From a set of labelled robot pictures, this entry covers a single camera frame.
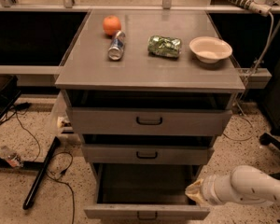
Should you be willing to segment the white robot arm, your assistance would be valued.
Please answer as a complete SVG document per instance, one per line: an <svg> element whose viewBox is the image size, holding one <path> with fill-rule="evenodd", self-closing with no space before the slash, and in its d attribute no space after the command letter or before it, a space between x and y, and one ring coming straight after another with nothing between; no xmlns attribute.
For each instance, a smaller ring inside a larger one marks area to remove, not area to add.
<svg viewBox="0 0 280 224"><path fill-rule="evenodd" d="M280 206L280 180L248 165L235 167L227 175L209 175L185 189L197 204L238 203Z"/></svg>

